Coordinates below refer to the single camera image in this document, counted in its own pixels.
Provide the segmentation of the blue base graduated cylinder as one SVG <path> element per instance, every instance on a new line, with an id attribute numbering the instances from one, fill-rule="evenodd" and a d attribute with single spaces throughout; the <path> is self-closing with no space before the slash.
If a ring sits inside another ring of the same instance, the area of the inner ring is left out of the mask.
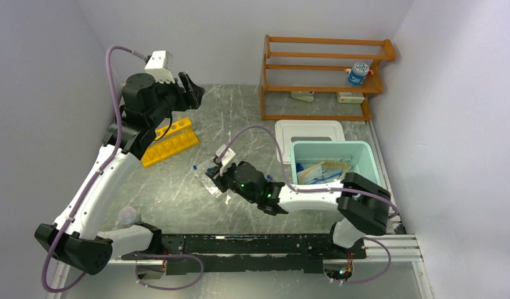
<path id="1" fill-rule="evenodd" d="M 296 164 L 296 172 L 299 173 L 304 170 L 304 167 L 301 163 Z"/>

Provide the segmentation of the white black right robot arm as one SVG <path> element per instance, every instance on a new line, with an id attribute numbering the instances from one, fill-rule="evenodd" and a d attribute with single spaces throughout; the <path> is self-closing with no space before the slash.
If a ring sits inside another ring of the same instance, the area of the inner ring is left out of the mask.
<path id="1" fill-rule="evenodd" d="M 306 210 L 339 212 L 343 219 L 332 226 L 327 241 L 335 258 L 343 257 L 366 235 L 385 235 L 389 212 L 395 210 L 386 189 L 357 173 L 327 184 L 293 185 L 268 180 L 242 161 L 228 168 L 217 164 L 205 174 L 221 192 L 232 191 L 272 216 Z"/>

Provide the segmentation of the tan rubber tubing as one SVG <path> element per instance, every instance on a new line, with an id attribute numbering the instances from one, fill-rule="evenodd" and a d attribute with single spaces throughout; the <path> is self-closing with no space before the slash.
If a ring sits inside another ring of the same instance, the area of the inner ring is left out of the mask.
<path id="1" fill-rule="evenodd" d="M 297 173 L 297 182 L 299 184 L 309 184 L 309 181 L 314 178 L 342 172 L 340 179 L 352 168 L 352 166 L 347 166 L 342 162 L 322 161 Z"/>

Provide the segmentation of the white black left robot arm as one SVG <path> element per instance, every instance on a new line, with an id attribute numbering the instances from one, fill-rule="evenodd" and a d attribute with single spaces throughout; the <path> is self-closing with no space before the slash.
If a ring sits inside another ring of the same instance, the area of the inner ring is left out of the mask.
<path id="1" fill-rule="evenodd" d="M 154 142 L 163 120 L 173 112 L 199 108 L 204 94 L 205 89 L 186 72 L 172 83 L 160 83 L 145 73 L 127 78 L 119 107 L 122 129 L 113 122 L 105 134 L 88 175 L 95 176 L 95 182 L 92 186 L 84 182 L 63 213 L 51 224 L 40 224 L 34 233 L 46 250 L 56 245 L 54 259 L 96 275 L 114 257 L 136 253 L 155 259 L 161 255 L 161 229 L 139 222 L 128 229 L 102 232 L 102 217 L 114 192 Z"/>

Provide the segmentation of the blue safety glasses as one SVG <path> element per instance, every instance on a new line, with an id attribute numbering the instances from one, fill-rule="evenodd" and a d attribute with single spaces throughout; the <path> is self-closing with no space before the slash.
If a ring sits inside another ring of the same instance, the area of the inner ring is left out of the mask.
<path id="1" fill-rule="evenodd" d="M 339 177 L 341 177 L 342 172 L 334 173 L 329 176 L 321 176 L 318 178 L 314 178 L 309 181 L 309 184 L 325 184 L 325 183 L 331 183 L 333 181 L 336 181 Z"/>

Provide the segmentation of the metal crucible tongs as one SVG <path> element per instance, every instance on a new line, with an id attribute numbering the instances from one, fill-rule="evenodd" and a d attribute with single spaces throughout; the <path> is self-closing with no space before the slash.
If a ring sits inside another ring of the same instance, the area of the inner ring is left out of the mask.
<path id="1" fill-rule="evenodd" d="M 352 155 L 347 155 L 347 156 L 344 156 L 342 159 L 341 159 L 341 162 L 342 163 L 345 163 L 347 166 L 351 166 L 354 164 L 354 157 Z"/>

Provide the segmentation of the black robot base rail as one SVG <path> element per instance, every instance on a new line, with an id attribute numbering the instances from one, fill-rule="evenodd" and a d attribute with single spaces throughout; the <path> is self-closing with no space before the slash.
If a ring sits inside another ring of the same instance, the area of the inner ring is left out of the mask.
<path id="1" fill-rule="evenodd" d="M 323 273 L 326 260 L 365 259 L 362 239 L 350 249 L 330 241 L 330 234 L 163 234 L 161 254 L 194 255 L 203 270 L 216 272 L 303 271 Z"/>

